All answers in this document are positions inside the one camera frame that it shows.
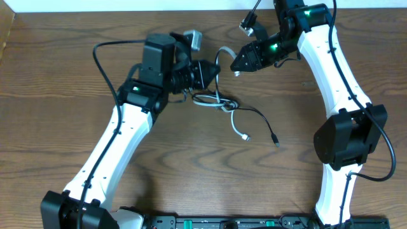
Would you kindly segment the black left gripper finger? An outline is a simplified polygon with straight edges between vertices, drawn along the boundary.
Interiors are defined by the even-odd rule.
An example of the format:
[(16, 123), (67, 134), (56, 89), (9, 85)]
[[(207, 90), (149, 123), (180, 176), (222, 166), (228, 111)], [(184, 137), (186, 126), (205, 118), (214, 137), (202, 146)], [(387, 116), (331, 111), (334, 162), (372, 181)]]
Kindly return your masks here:
[(214, 73), (202, 73), (202, 88), (207, 89), (218, 76), (218, 74)]
[(204, 78), (215, 78), (221, 72), (221, 67), (216, 63), (209, 62), (208, 60), (203, 61), (203, 77)]

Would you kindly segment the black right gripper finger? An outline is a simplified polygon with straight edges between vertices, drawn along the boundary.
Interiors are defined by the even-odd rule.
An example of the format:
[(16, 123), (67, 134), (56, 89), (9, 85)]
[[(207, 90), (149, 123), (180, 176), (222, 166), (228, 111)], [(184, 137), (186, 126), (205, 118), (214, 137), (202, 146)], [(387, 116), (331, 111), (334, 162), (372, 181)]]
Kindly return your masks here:
[(247, 61), (234, 61), (230, 69), (232, 71), (239, 71), (239, 72), (254, 72), (254, 67), (250, 62)]
[(254, 63), (254, 50), (252, 45), (245, 45), (241, 48), (234, 61), (247, 61), (251, 64)]

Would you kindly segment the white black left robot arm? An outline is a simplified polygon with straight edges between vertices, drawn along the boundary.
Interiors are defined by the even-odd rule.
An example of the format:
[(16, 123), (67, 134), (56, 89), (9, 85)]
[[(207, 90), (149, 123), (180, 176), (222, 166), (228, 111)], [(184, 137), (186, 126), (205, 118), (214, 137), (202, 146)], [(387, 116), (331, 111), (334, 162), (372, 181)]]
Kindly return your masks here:
[(145, 228), (144, 217), (131, 208), (112, 212), (120, 179), (143, 138), (165, 109), (170, 94), (206, 89), (220, 67), (193, 60), (202, 33), (150, 34), (142, 40), (142, 62), (119, 87), (102, 137), (81, 170), (62, 193), (48, 191), (41, 202), (44, 228)]

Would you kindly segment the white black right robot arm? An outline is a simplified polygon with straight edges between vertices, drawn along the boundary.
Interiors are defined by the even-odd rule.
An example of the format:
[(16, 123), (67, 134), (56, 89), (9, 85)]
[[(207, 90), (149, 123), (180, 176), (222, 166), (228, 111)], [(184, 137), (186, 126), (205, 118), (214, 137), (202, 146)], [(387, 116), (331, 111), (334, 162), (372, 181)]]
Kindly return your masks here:
[(387, 228), (381, 218), (353, 218), (350, 202), (355, 180), (386, 138), (387, 111), (373, 105), (345, 59), (335, 28), (336, 10), (325, 4), (275, 1), (279, 31), (269, 35), (250, 11), (240, 28), (253, 37), (231, 65), (232, 71), (254, 72), (280, 67), (296, 53), (310, 66), (326, 109), (326, 122), (314, 135), (314, 149), (323, 165), (322, 186), (310, 228)]

